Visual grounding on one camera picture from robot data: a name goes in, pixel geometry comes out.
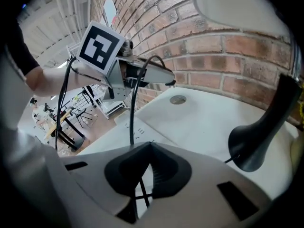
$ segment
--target chair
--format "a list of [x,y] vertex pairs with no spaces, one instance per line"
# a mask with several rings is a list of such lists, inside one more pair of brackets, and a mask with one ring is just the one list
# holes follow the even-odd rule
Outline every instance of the chair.
[[88,118],[88,117],[86,117],[86,116],[82,116],[82,114],[84,114],[84,113],[86,113],[86,114],[92,116],[92,114],[86,112],[86,108],[84,108],[81,112],[80,112],[79,109],[74,108],[74,107],[72,107],[72,106],[71,106],[71,109],[72,109],[72,113],[74,113],[74,114],[76,115],[76,119],[78,120],[78,122],[79,122],[79,124],[80,124],[80,126],[81,126],[82,128],[83,128],[83,126],[81,125],[81,121],[79,120],[79,118],[80,118],[83,122],[84,122],[83,118],[86,118],[86,119],[89,119],[89,120],[93,120],[92,118]]

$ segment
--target wooden floor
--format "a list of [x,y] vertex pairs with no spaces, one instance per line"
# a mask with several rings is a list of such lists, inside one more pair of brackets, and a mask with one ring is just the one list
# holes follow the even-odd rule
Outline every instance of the wooden floor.
[[[82,144],[82,146],[76,151],[71,151],[71,148],[68,147],[68,145],[62,143],[60,140],[58,140],[57,147],[58,147],[58,155],[59,156],[73,156],[77,155],[79,152],[84,150],[87,146],[89,146],[91,143],[93,143],[95,140],[100,138],[102,135],[107,133],[109,130],[114,128],[116,126],[116,123],[114,122],[114,118],[119,116],[125,111],[125,109],[121,109],[117,111],[115,114],[111,115],[109,119],[106,119],[106,117],[100,112],[98,108],[88,108],[86,112],[92,114],[93,116],[84,114],[83,116],[87,116],[89,118],[92,118],[93,120],[87,120],[86,123],[81,122],[82,126],[79,124],[79,122],[75,119],[72,121],[73,125],[83,134],[85,135],[85,141]],[[70,137],[77,139],[79,138],[79,135],[70,127],[65,128],[63,127],[63,131]],[[55,145],[55,139],[50,139],[49,145],[53,146]]]

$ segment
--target white table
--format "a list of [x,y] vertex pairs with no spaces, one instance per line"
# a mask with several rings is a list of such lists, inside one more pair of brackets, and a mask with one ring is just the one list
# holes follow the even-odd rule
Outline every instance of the white table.
[[[173,105],[170,98],[175,95],[183,95],[187,101],[181,105]],[[156,142],[172,143],[186,150],[225,161],[230,157],[230,132],[239,125],[255,122],[264,112],[224,96],[185,88],[171,88],[137,111],[135,116],[151,127],[154,135],[159,133]],[[124,121],[121,121],[80,154],[128,145],[129,132],[124,128],[124,124]],[[233,162],[228,165],[251,179],[274,199],[288,187],[292,179],[290,145],[298,135],[294,126],[284,123],[269,146],[264,164],[255,172],[241,171]]]

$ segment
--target black rectangular slot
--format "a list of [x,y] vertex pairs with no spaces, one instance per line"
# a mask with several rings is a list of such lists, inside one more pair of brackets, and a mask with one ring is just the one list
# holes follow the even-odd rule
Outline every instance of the black rectangular slot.
[[239,220],[245,220],[258,212],[258,208],[232,182],[217,186]]
[[87,163],[85,163],[83,161],[65,165],[65,167],[68,171],[75,170],[75,169],[78,169],[78,168],[81,168],[84,166],[87,166]]

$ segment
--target ceiling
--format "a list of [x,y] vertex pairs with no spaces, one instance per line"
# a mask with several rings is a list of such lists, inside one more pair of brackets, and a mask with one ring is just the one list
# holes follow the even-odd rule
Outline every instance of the ceiling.
[[67,46],[81,41],[90,0],[32,0],[18,17],[24,41],[43,69],[69,58]]

